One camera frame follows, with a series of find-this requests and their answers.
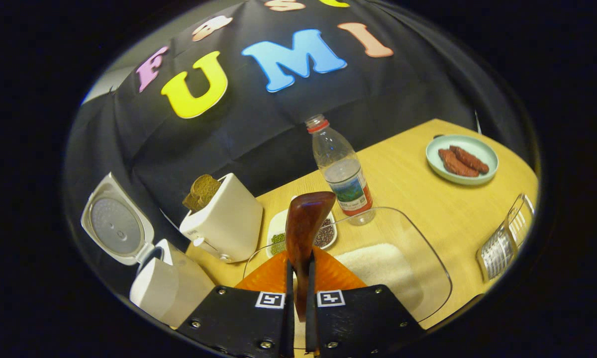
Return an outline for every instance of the light blue plate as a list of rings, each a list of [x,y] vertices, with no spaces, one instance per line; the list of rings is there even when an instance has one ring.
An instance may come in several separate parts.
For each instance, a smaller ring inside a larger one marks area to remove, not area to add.
[[[442,158],[438,155],[439,149],[449,149],[450,145],[457,145],[458,147],[466,150],[467,152],[478,157],[485,165],[489,166],[489,172],[487,174],[480,174],[478,177],[463,177],[447,172],[444,169],[444,163]],[[439,176],[453,181],[454,183],[462,185],[481,185],[487,183],[494,178],[499,165],[497,154],[488,145],[482,141],[469,136],[451,135],[451,136],[440,136],[432,140],[429,145],[426,146],[426,160],[429,165]]]

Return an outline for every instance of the brown handle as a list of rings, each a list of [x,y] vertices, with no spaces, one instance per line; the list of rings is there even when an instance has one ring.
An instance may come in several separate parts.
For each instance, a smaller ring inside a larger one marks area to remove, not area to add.
[[[298,319],[305,321],[305,304],[309,283],[309,258],[314,238],[336,202],[332,192],[313,192],[299,195],[290,202],[285,224],[285,245],[288,259],[297,274],[295,291]]]

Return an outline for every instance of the screw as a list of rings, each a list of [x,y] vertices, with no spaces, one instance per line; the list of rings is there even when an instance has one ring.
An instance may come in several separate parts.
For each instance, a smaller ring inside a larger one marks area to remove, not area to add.
[[[263,341],[259,344],[259,347],[263,348],[263,349],[270,349],[272,348],[273,344],[272,342],[269,341]]]

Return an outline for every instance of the yellow letter u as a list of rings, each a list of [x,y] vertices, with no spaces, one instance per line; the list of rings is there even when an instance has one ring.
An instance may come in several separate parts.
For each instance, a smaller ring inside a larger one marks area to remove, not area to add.
[[[194,118],[214,106],[228,88],[228,77],[217,61],[219,51],[210,52],[192,65],[201,68],[210,83],[210,88],[201,97],[195,98],[186,85],[187,71],[173,77],[162,88],[162,95],[168,97],[173,111],[181,118]]]

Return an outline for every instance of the bottle label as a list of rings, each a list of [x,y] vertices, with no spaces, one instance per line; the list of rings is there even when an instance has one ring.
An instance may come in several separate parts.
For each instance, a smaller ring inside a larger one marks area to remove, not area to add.
[[[362,169],[345,181],[339,183],[328,182],[328,184],[336,194],[340,208],[346,215],[355,215],[371,208],[372,197],[369,194],[369,188]]]

